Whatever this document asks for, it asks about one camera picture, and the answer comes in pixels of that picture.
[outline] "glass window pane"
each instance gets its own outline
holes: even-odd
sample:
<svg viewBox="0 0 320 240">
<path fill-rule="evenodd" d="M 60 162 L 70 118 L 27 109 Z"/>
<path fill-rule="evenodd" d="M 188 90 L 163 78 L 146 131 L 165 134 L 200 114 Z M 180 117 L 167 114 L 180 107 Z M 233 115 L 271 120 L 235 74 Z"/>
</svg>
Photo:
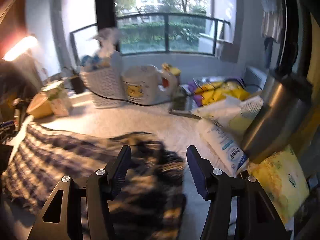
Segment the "glass window pane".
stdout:
<svg viewBox="0 0 320 240">
<path fill-rule="evenodd" d="M 130 17 L 118 20 L 117 25 L 122 54 L 165 51 L 163 16 Z"/>
<path fill-rule="evenodd" d="M 96 26 L 91 26 L 74 33 L 79 60 L 81 60 L 84 55 L 94 55 L 100 48 L 99 42 L 92 39 L 92 37 L 97 34 L 98 28 Z"/>
<path fill-rule="evenodd" d="M 211 22 L 194 16 L 169 16 L 169 50 L 198 52 L 199 37 L 205 33 L 206 21 Z"/>
</svg>

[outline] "green shrub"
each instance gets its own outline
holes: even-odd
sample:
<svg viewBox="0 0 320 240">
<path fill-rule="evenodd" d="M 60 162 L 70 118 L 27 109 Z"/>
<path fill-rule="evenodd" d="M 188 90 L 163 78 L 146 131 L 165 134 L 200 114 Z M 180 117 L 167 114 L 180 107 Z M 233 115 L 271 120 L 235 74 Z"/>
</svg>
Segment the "green shrub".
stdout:
<svg viewBox="0 0 320 240">
<path fill-rule="evenodd" d="M 182 23 L 196 25 L 203 28 L 203 30 L 205 30 L 205 21 L 206 21 L 205 19 L 198 18 L 198 17 L 184 17 L 181 20 Z"/>
<path fill-rule="evenodd" d="M 190 8 L 191 14 L 206 15 L 206 8 L 201 5 L 194 5 Z"/>
<path fill-rule="evenodd" d="M 150 42 L 164 40 L 164 22 L 147 22 L 141 24 L 127 24 L 119 28 L 122 32 L 120 42 L 132 44 L 136 42 Z M 198 42 L 199 33 L 204 33 L 204 25 L 183 22 L 169 22 L 169 39 L 184 39 L 187 42 Z"/>
</svg>

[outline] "light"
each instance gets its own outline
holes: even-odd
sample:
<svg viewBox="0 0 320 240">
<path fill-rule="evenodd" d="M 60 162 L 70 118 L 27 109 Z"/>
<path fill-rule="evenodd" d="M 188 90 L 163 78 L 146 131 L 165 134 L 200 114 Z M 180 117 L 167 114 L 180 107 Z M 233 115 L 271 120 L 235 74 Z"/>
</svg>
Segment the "light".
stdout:
<svg viewBox="0 0 320 240">
<path fill-rule="evenodd" d="M 27 49 L 30 49 L 36 46 L 38 43 L 37 39 L 34 36 L 24 37 L 21 41 L 19 41 L 16 45 L 13 46 L 3 57 L 6 61 L 13 61 L 17 57 L 19 57 L 22 53 L 24 53 Z"/>
</svg>

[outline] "tissue package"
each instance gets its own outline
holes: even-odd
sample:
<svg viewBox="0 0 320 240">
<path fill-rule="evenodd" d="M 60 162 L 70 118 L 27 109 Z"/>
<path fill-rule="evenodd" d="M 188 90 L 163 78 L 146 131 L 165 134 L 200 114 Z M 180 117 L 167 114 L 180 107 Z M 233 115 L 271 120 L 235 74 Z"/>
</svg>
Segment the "tissue package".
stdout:
<svg viewBox="0 0 320 240">
<path fill-rule="evenodd" d="M 284 224 L 309 195 L 302 168 L 290 146 L 258 165 L 250 163 L 248 173 L 257 178 Z"/>
</svg>

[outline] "black metal bracket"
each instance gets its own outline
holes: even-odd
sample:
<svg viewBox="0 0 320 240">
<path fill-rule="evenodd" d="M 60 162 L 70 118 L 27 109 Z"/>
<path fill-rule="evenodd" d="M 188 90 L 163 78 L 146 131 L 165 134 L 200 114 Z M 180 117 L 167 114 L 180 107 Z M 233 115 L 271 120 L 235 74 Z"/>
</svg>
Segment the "black metal bracket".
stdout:
<svg viewBox="0 0 320 240">
<path fill-rule="evenodd" d="M 89 177 L 62 177 L 38 215 L 28 240 L 83 239 L 80 197 L 87 197 L 91 239 L 115 240 L 107 200 L 114 200 L 121 191 L 130 161 L 131 148 L 125 145 L 114 163 Z"/>
</svg>

